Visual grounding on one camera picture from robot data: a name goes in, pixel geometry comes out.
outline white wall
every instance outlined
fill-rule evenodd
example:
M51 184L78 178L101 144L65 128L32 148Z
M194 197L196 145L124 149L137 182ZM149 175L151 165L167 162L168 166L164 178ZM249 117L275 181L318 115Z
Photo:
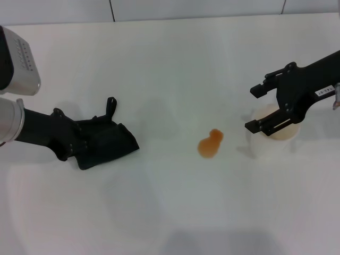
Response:
M27 255L13 227L9 195L7 192L7 176L9 168L1 164L0 171L0 254Z
M284 0L112 0L116 21L280 14Z
M338 12L338 0L287 0L284 14Z
M1 0L0 24L112 22L109 0Z

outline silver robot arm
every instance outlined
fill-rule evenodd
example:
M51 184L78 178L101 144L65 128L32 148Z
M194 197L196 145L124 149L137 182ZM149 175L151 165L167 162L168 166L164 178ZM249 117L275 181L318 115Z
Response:
M40 77L29 44L0 26L0 94L33 96L39 89ZM127 128L112 121L116 106L116 99L110 97L105 115L74 121L57 108L45 115L25 109L22 99L0 98L0 142L45 146L61 161L74 156L85 170L139 149Z

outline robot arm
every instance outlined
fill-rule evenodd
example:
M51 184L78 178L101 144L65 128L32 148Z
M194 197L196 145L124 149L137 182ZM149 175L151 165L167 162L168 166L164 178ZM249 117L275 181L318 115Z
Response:
M276 89L279 110L260 120L250 121L245 127L252 133L262 131L269 136L292 123L302 122L313 104L333 96L334 87L338 90L339 70L340 51L306 67L297 67L292 62L281 70L267 74L263 84L251 88L250 92L260 98ZM340 103L338 97L334 108Z
M0 94L35 95L40 77L28 43L0 26ZM106 114L91 120L74 121L60 109L51 115L24 108L0 98L0 141L13 140L50 148L61 161L76 157L84 170L125 156L139 149L136 139L123 124L112 121L117 101L107 100Z

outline white cup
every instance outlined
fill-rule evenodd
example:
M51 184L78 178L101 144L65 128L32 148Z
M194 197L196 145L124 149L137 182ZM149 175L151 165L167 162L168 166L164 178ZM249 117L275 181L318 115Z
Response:
M256 110L252 114L252 120L264 118L278 109L279 107L277 105L267 105L262 109ZM292 139L297 136L299 130L299 124L291 124L269 137L262 132L251 134L250 150L257 158L274 158L280 156Z

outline label sticker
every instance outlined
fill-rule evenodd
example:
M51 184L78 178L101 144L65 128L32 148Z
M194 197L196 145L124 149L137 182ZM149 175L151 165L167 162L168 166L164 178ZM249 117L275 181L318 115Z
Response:
M321 97L327 93L330 93L334 91L334 87L332 85L328 86L328 87L325 87L323 89L320 89L318 91L315 91L315 94L317 94L318 97Z

